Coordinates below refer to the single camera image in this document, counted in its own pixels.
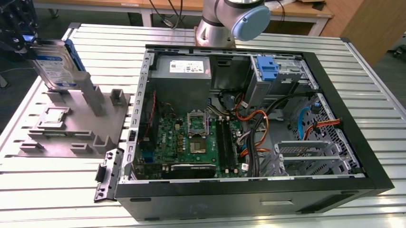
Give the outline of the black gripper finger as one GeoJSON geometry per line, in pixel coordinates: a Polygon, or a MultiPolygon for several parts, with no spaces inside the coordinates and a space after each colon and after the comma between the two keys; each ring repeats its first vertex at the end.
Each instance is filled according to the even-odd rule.
{"type": "Polygon", "coordinates": [[[33,49],[33,45],[31,44],[26,44],[23,49],[19,50],[19,54],[21,56],[26,59],[26,60],[35,60],[38,55],[35,50],[33,49]]]}

